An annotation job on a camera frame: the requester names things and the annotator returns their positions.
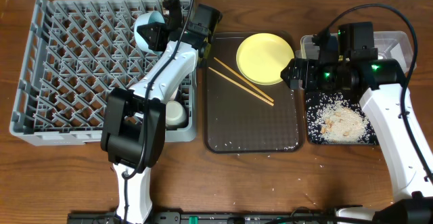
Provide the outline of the light blue bowl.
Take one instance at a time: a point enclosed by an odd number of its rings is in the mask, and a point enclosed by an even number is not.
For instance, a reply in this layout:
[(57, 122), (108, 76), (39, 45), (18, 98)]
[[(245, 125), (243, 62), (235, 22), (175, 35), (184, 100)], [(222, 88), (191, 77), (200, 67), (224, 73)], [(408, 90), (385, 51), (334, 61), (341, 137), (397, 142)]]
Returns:
[(168, 38), (163, 15), (157, 11), (140, 15), (135, 21), (134, 38), (140, 50), (161, 55)]

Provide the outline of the white green cup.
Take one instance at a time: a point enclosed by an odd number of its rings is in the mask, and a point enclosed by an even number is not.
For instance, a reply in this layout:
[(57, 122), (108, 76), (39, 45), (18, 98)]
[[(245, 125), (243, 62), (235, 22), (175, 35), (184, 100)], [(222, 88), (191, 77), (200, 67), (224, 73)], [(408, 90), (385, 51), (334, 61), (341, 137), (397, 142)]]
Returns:
[(166, 128), (170, 130), (183, 128), (186, 122), (185, 108), (177, 101), (169, 101), (166, 105)]

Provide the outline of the white bowl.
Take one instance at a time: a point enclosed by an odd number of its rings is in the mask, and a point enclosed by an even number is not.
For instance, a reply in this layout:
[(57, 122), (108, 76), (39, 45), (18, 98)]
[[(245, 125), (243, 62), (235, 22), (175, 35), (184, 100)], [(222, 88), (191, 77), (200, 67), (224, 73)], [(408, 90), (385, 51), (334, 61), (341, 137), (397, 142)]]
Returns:
[(180, 88), (176, 89), (176, 91), (171, 95), (170, 100), (171, 101), (177, 101), (177, 102), (181, 101), (181, 90), (180, 90)]

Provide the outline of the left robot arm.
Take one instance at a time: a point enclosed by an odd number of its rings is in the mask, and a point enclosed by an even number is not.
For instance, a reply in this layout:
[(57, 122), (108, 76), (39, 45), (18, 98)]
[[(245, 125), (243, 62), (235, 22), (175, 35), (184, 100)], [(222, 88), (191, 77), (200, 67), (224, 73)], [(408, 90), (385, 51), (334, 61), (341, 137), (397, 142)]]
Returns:
[(113, 164), (119, 188), (114, 223), (145, 223), (152, 211), (150, 174), (165, 142), (166, 105), (182, 80), (210, 52), (222, 13), (199, 4), (183, 16), (179, 0), (167, 0), (170, 21), (160, 12), (141, 14), (133, 32), (138, 48), (158, 55), (153, 68), (127, 89), (107, 97), (101, 149)]

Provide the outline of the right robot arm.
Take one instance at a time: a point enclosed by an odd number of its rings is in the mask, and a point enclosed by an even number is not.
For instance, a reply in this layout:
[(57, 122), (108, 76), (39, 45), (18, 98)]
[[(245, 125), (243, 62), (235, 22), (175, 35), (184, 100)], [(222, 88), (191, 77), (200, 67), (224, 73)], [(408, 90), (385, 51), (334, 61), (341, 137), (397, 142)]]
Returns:
[(312, 38), (316, 60), (294, 58), (281, 71), (291, 89), (347, 91), (375, 131), (392, 182), (394, 202), (383, 210), (337, 208), (340, 223), (431, 223), (432, 151), (411, 107), (407, 75), (395, 59), (379, 59), (370, 22), (343, 24), (337, 36)]

